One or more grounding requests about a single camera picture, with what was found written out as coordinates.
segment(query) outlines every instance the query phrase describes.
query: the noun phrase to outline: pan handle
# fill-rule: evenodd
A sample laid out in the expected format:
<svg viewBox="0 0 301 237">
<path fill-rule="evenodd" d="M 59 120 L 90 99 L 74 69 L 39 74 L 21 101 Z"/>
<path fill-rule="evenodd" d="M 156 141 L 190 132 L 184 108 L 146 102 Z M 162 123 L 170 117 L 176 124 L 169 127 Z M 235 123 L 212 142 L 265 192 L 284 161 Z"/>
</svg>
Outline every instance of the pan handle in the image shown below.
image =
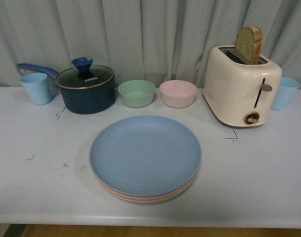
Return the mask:
<svg viewBox="0 0 301 237">
<path fill-rule="evenodd" d="M 56 77 L 59 74 L 59 72 L 57 72 L 56 70 L 54 70 L 52 68 L 42 67 L 42 66 L 38 66 L 38 65 L 34 65 L 34 64 L 29 64 L 29 63 L 19 63 L 16 66 L 20 69 L 45 73 L 48 76 L 50 76 L 53 80 L 56 80 Z"/>
</svg>

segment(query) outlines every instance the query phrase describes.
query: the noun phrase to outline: lid knob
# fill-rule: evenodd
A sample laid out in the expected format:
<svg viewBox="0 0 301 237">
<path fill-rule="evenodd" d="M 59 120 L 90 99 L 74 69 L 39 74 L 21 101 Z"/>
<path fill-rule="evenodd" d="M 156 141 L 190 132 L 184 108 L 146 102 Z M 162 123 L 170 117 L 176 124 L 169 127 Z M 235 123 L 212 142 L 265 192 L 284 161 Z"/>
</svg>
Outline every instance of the lid knob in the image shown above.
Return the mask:
<svg viewBox="0 0 301 237">
<path fill-rule="evenodd" d="M 71 63 L 79 70 L 80 73 L 86 73 L 90 70 L 93 63 L 93 59 L 88 60 L 85 57 L 76 58 Z"/>
</svg>

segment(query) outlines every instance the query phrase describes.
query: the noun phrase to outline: wooden floor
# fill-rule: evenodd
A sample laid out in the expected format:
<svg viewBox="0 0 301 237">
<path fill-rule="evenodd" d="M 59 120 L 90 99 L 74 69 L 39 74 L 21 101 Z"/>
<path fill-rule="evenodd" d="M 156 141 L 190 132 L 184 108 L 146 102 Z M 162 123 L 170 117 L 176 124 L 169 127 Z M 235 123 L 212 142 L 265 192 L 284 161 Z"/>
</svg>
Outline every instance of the wooden floor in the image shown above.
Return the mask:
<svg viewBox="0 0 301 237">
<path fill-rule="evenodd" d="M 301 229 L 27 225 L 21 237 L 301 237 Z"/>
</svg>

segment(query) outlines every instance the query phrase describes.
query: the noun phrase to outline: toaster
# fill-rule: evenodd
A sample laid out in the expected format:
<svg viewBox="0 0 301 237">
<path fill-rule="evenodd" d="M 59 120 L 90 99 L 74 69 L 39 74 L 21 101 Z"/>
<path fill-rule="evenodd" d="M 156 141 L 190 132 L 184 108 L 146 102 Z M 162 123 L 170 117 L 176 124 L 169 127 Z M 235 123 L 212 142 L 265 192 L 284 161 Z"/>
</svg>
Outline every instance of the toaster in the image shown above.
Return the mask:
<svg viewBox="0 0 301 237">
<path fill-rule="evenodd" d="M 234 48 L 224 45 L 211 50 L 203 97 L 223 125 L 259 126 L 267 120 L 282 70 L 262 55 L 258 64 L 248 64 Z"/>
</svg>

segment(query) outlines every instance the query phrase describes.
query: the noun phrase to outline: stack of plates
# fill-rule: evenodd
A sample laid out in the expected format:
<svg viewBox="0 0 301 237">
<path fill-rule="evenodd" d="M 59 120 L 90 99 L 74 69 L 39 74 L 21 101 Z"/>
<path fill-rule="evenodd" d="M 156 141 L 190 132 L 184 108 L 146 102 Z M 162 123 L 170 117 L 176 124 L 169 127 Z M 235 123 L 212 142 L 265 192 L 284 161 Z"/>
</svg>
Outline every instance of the stack of plates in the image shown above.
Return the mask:
<svg viewBox="0 0 301 237">
<path fill-rule="evenodd" d="M 98 135 L 90 164 L 110 194 L 134 202 L 159 202 L 190 186 L 201 156 L 197 137 L 183 124 L 165 117 L 135 116 Z"/>
</svg>

